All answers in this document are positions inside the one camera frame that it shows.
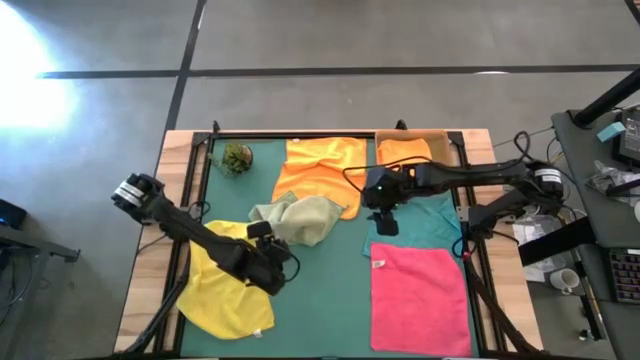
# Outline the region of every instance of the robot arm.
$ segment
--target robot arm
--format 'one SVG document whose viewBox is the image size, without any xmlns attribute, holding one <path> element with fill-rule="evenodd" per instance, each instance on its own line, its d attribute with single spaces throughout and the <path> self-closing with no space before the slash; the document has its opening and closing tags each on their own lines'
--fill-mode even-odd
<svg viewBox="0 0 640 360">
<path fill-rule="evenodd" d="M 275 239 L 268 222 L 247 227 L 246 241 L 220 236 L 193 219 L 164 196 L 164 184 L 145 174 L 131 174 L 120 184 L 111 199 L 114 205 L 141 224 L 156 221 L 167 236 L 176 241 L 191 240 L 203 247 L 220 269 L 248 285 L 255 285 L 269 295 L 284 286 L 282 263 L 291 256 L 284 241 Z"/>
<path fill-rule="evenodd" d="M 372 218 L 381 235 L 398 234 L 392 210 L 399 204 L 406 203 L 412 197 L 430 196 L 462 186 L 508 184 L 513 187 L 513 190 L 490 204 L 459 209 L 459 217 L 475 236 L 489 237 L 486 229 L 493 229 L 497 220 L 504 216 L 523 215 L 523 207 L 527 205 L 539 205 L 543 214 L 556 214 L 562 206 L 560 172 L 538 161 L 525 164 L 511 160 L 467 167 L 422 162 L 398 167 L 369 170 L 362 190 L 362 204 L 378 210 Z"/>
</svg>

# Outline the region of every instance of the cloth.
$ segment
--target cloth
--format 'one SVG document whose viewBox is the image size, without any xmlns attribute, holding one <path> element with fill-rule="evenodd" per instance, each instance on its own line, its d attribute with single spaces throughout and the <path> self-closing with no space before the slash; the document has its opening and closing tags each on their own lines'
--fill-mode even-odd
<svg viewBox="0 0 640 360">
<path fill-rule="evenodd" d="M 298 200 L 292 192 L 273 204 L 256 205 L 251 221 L 268 221 L 277 238 L 288 244 L 314 246 L 324 240 L 344 209 L 323 196 Z"/>
<path fill-rule="evenodd" d="M 371 222 L 364 243 L 363 255 L 369 256 L 372 243 L 387 243 L 415 248 L 451 249 L 462 236 L 458 214 L 450 193 L 418 197 L 393 211 L 398 222 L 398 235 L 378 234 Z"/>
<path fill-rule="evenodd" d="M 247 240 L 247 224 L 212 221 L 206 227 L 218 235 Z M 269 295 L 247 287 L 220 270 L 207 251 L 190 242 L 189 282 L 176 305 L 192 323 L 220 339 L 239 339 L 274 326 Z"/>
<path fill-rule="evenodd" d="M 345 208 L 341 218 L 353 219 L 360 207 L 360 192 L 342 176 L 347 167 L 365 166 L 367 142 L 354 138 L 319 138 L 287 140 L 287 161 L 273 189 L 271 202 L 291 191 L 298 199 L 324 196 Z M 362 189 L 366 181 L 364 169 L 347 173 Z"/>
<path fill-rule="evenodd" d="M 371 348 L 471 356 L 462 271 L 442 249 L 371 247 Z"/>
<path fill-rule="evenodd" d="M 411 156 L 424 156 L 431 159 L 431 148 L 424 139 L 415 140 L 383 140 L 378 146 L 378 164 L 387 164 Z M 401 161 L 398 164 L 414 164 L 421 159 Z"/>
</svg>

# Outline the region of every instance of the concrete floor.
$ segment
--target concrete floor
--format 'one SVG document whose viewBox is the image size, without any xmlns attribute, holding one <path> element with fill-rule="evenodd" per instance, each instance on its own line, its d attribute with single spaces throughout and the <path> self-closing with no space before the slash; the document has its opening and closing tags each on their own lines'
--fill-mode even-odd
<svg viewBox="0 0 640 360">
<path fill-rule="evenodd" d="M 32 77 L 177 70 L 196 3 L 0 1 L 0 198 L 29 211 L 27 231 L 82 249 L 76 264 L 51 264 L 21 358 L 111 352 L 140 228 L 109 196 L 130 172 L 154 171 L 176 84 Z M 633 64 L 637 26 L 622 0 L 209 0 L 192 69 Z M 402 118 L 488 128 L 499 142 L 549 127 L 552 113 L 584 106 L 625 74 L 192 78 L 176 128 L 214 119 L 236 129 L 375 128 Z M 543 158 L 551 137 L 535 136 L 532 154 Z M 575 342 L 577 299 L 544 290 L 531 293 L 548 350 L 613 357 L 605 341 Z"/>
</svg>

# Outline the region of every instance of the wooden table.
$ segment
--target wooden table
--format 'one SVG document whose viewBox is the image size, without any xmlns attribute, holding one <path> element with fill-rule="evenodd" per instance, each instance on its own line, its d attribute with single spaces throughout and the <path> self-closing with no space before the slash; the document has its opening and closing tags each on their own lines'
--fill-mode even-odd
<svg viewBox="0 0 640 360">
<path fill-rule="evenodd" d="M 455 131 L 463 133 L 467 158 L 471 164 L 493 163 L 496 161 L 488 130 L 461 129 Z M 268 133 L 270 131 L 256 130 L 255 132 Z M 166 196 L 176 204 L 180 202 L 184 187 L 193 133 L 194 131 L 169 131 L 162 147 L 156 177 L 165 183 Z M 200 186 L 199 180 L 203 158 L 203 156 L 200 156 L 197 159 L 196 174 L 191 192 L 194 197 L 192 200 L 195 200 L 195 194 L 197 194 Z M 479 204 L 489 203 L 503 193 L 501 186 L 476 187 L 474 190 Z M 466 201 L 464 193 L 460 192 L 460 195 L 464 204 Z M 496 229 L 512 234 L 510 226 L 507 225 L 498 225 Z M 161 236 L 161 233 L 157 228 L 145 228 L 142 232 L 140 246 L 144 246 L 159 236 Z M 500 236 L 494 237 L 492 240 L 487 241 L 486 244 L 498 303 L 524 337 L 533 346 L 542 349 L 538 324 L 520 263 L 517 245 L 513 241 Z M 157 311 L 162 300 L 170 252 L 171 240 L 161 240 L 138 255 L 116 339 L 115 351 L 122 351 L 131 345 Z M 477 264 L 477 258 L 474 259 L 474 264 Z M 494 349 L 495 339 L 492 336 L 491 320 L 489 312 L 484 306 L 482 306 L 482 315 L 488 348 Z M 171 344 L 171 339 L 173 339 L 176 318 L 177 309 L 174 307 L 169 318 L 170 330 L 166 334 L 167 347 Z"/>
</svg>

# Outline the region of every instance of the green tabletop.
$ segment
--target green tabletop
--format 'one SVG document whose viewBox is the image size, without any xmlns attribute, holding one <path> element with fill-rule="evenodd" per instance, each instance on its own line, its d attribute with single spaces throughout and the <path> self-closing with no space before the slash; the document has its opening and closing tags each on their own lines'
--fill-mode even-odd
<svg viewBox="0 0 640 360">
<path fill-rule="evenodd" d="M 228 140 L 216 140 L 220 158 Z M 235 179 L 211 168 L 206 200 L 211 211 L 204 222 L 248 222 L 256 204 L 271 202 L 271 193 L 286 158 L 284 140 L 236 140 L 253 150 L 253 166 Z M 368 141 L 368 162 L 375 163 L 373 141 Z M 292 246 L 302 264 L 298 277 L 271 297 L 275 327 L 261 338 L 220 340 L 187 320 L 181 355 L 187 357 L 385 357 L 406 354 L 375 352 L 369 344 L 371 296 L 369 258 L 362 255 L 371 212 L 361 208 L 353 220 L 339 220 L 329 236 L 315 247 Z M 295 263 L 285 264 L 291 274 Z M 469 308 L 472 350 L 478 353 Z"/>
</svg>

